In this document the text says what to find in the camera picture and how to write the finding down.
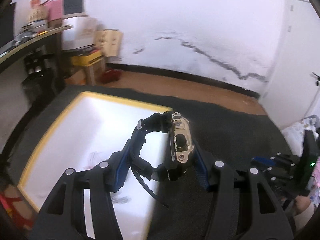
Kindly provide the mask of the right hand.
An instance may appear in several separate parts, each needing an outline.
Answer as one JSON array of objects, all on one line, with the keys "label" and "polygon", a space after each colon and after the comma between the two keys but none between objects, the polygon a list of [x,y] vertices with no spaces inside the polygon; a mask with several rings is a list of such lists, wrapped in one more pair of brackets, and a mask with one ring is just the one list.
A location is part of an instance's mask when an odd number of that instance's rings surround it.
[{"label": "right hand", "polygon": [[309,196],[297,196],[293,204],[293,216],[305,216],[311,218],[315,212],[315,205]]}]

